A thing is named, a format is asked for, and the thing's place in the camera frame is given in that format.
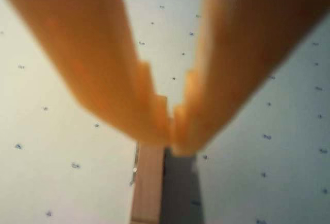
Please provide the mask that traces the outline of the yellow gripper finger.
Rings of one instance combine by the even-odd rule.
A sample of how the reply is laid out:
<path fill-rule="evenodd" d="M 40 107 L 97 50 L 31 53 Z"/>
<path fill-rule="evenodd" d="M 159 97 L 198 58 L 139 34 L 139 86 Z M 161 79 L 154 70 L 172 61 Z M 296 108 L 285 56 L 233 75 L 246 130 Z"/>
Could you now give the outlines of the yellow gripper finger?
<path fill-rule="evenodd" d="M 196 65 L 174 111 L 173 153 L 203 148 L 328 10 L 329 0 L 204 0 Z"/>
<path fill-rule="evenodd" d="M 123 0 L 9 0 L 78 102 L 140 143 L 170 142 L 167 99 L 135 51 Z"/>

